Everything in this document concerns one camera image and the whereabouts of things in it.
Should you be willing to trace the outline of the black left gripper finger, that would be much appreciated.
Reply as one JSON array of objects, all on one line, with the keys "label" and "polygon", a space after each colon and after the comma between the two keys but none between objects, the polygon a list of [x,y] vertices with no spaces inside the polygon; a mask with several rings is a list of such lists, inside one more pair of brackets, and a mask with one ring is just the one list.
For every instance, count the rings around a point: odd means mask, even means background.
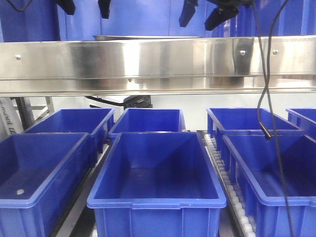
[{"label": "black left gripper finger", "polygon": [[76,7],[73,0],[55,0],[55,2],[64,10],[66,14],[74,15]]},{"label": "black left gripper finger", "polygon": [[108,19],[110,16],[111,0],[98,0],[99,10],[103,19]]}]

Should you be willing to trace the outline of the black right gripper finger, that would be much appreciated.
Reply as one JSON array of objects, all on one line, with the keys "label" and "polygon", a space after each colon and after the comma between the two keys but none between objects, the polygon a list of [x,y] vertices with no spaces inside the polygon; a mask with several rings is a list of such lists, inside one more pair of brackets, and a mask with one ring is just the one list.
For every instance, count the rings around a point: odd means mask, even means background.
[{"label": "black right gripper finger", "polygon": [[184,0],[181,15],[179,17],[179,26],[187,27],[188,23],[196,12],[198,0]]},{"label": "black right gripper finger", "polygon": [[234,18],[239,13],[237,6],[219,6],[215,8],[206,19],[204,26],[207,31],[214,30],[223,22]]}]

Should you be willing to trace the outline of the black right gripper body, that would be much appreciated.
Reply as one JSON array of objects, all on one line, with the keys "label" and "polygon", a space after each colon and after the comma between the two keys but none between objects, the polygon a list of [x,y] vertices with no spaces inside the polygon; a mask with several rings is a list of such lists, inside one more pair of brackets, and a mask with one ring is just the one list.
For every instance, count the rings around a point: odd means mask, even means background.
[{"label": "black right gripper body", "polygon": [[238,7],[240,5],[250,7],[252,0],[207,0],[219,7]]}]

